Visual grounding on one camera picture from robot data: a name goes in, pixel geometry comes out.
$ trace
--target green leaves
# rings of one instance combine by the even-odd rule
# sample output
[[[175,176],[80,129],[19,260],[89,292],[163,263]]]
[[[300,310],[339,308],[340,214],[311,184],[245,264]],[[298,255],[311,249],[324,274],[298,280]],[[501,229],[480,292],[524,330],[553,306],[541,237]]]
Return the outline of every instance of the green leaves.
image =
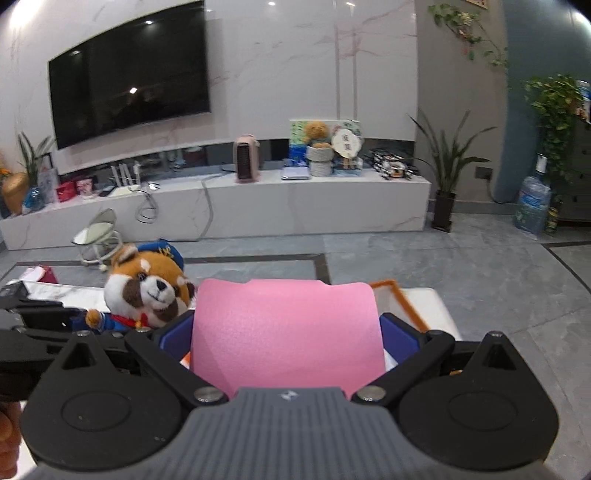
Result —
[[[456,133],[453,136],[452,144],[449,145],[445,130],[441,130],[439,141],[437,136],[429,123],[427,116],[423,111],[419,110],[420,115],[425,120],[425,125],[421,125],[418,121],[411,117],[413,122],[419,128],[420,132],[425,135],[431,151],[431,156],[435,163],[436,180],[439,189],[443,192],[453,193],[456,189],[457,182],[460,178],[460,173],[463,168],[473,162],[489,162],[487,158],[480,157],[464,157],[472,142],[481,134],[495,129],[496,127],[488,127],[480,130],[478,133],[472,135],[465,144],[460,144],[458,137],[462,128],[464,127],[468,117],[470,116],[470,110],[464,113],[460,124],[456,129]]]
[[[433,16],[433,21],[438,27],[445,25],[460,40],[471,46],[479,43],[488,43],[493,50],[483,52],[483,57],[490,57],[489,64],[493,66],[507,67],[507,47],[500,48],[491,39],[484,26],[479,21],[479,14],[463,12],[458,7],[450,4],[435,4],[427,7],[427,12]],[[469,60],[474,60],[475,53],[470,49],[467,54]]]
[[[21,163],[21,165],[27,171],[29,184],[31,186],[37,185],[37,172],[39,171],[41,158],[51,150],[55,140],[52,137],[45,137],[36,149],[33,148],[33,145],[25,135],[25,132],[19,133],[17,135],[17,140],[18,146],[21,150],[22,159],[24,160],[24,163]]]
[[[546,177],[555,189],[569,181],[569,158],[576,108],[583,98],[574,78],[533,77],[524,83],[525,99],[538,113],[541,152],[548,158]]]

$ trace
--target logo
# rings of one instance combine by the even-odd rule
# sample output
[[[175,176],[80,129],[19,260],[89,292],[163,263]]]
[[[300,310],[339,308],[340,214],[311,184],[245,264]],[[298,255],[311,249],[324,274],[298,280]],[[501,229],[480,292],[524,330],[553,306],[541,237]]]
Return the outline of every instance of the logo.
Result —
[[[299,397],[299,395],[293,390],[284,391],[283,393],[280,393],[279,396],[285,401],[292,401]]]

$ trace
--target blue wall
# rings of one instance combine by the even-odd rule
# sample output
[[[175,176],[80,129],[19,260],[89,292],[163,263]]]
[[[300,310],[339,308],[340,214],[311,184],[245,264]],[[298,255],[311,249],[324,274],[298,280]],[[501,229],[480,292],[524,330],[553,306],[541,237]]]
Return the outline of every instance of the blue wall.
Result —
[[[591,24],[563,0],[509,0],[504,8],[510,88],[495,197],[508,202],[533,171],[537,152],[537,119],[524,99],[523,82],[558,73],[591,82]]]

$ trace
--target gray cabinet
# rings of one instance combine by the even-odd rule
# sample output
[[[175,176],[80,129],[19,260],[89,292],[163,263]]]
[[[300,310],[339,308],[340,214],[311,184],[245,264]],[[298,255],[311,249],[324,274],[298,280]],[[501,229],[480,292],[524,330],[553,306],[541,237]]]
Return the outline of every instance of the gray cabinet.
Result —
[[[591,222],[591,125],[577,120],[572,156],[573,182],[564,196],[561,220]]]

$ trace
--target metal screw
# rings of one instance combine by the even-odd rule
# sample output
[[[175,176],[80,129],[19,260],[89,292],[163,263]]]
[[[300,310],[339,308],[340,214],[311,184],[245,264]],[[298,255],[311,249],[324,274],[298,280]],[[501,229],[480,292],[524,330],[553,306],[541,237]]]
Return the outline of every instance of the metal screw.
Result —
[[[193,395],[199,403],[215,403],[223,398],[223,391],[216,387],[201,387]]]
[[[377,385],[369,385],[357,390],[357,396],[366,402],[375,402],[383,400],[386,396],[386,391]]]

